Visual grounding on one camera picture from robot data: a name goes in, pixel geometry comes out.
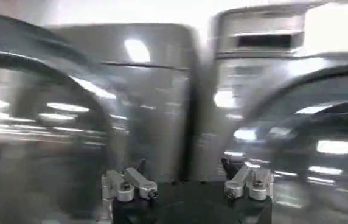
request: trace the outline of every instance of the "screw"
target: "screw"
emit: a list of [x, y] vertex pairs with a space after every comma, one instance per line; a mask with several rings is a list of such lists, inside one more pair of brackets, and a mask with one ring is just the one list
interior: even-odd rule
[[229, 189], [226, 193], [226, 196], [228, 197], [228, 199], [235, 199], [236, 198], [236, 194], [232, 189]]
[[127, 181], [124, 181], [123, 183], [121, 183], [120, 188], [122, 191], [126, 191], [131, 189], [131, 184]]
[[158, 192], [152, 189], [148, 191], [147, 195], [150, 199], [156, 199], [158, 197]]

